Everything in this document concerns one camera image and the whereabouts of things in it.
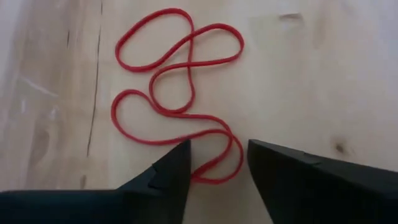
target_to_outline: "wood grain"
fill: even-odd
[[[394,6],[394,0],[1,0],[0,189],[115,188],[167,153],[171,146],[122,137],[109,118],[112,99],[127,88],[147,91],[152,74],[123,70],[115,43],[165,7],[186,10],[196,27],[231,24],[246,41],[236,63],[194,69],[191,113],[225,119],[244,144],[257,138],[398,170]],[[128,42],[123,58],[150,63],[188,31],[179,17],[156,20]],[[195,42],[194,60],[238,49],[218,31]],[[186,56],[182,48],[167,63]],[[157,83],[165,106],[188,100],[184,74],[170,72]],[[148,139],[216,126],[160,117],[137,98],[126,100],[119,116],[127,130]],[[193,169],[225,144],[221,136],[195,140]],[[207,175],[228,173],[237,156]],[[270,222],[246,165],[227,184],[190,189],[185,223]]]

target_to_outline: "black plastic piece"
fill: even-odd
[[[398,173],[250,140],[248,162],[275,224],[398,223]]]
[[[190,185],[185,141],[116,190],[28,190],[0,194],[0,223],[182,223]]]

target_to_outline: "table surface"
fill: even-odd
[[[309,153],[398,170],[398,29],[395,0],[0,0],[0,189],[108,189],[140,174],[172,146],[126,139],[109,115],[122,90],[148,92],[153,72],[123,70],[118,39],[144,16],[179,7],[195,27],[222,22],[246,42],[241,58],[194,68],[190,113],[224,119],[245,146],[260,139]],[[130,64],[158,59],[189,32],[165,16],[123,51]],[[195,39],[194,60],[232,55],[214,31]],[[166,64],[184,62],[183,47]],[[156,85],[169,108],[190,97],[184,69]],[[131,133],[165,139],[217,128],[157,115],[128,98],[119,117]],[[193,169],[220,153],[223,136],[193,141]],[[208,177],[231,172],[238,151]],[[246,162],[223,185],[192,184],[185,223],[270,223]]]

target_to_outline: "crack in wood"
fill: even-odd
[[[70,38],[70,30],[68,30],[68,36],[67,36],[67,48],[69,48],[69,38]]]
[[[90,135],[88,136],[86,157],[88,157],[90,155],[91,137],[93,135],[94,118],[95,118],[95,111],[96,111],[96,104],[97,104],[98,72],[99,72],[99,66],[100,66],[100,42],[101,42],[101,25],[99,26],[98,42],[97,42],[97,64],[96,64],[96,76],[95,76],[93,115],[91,117]]]

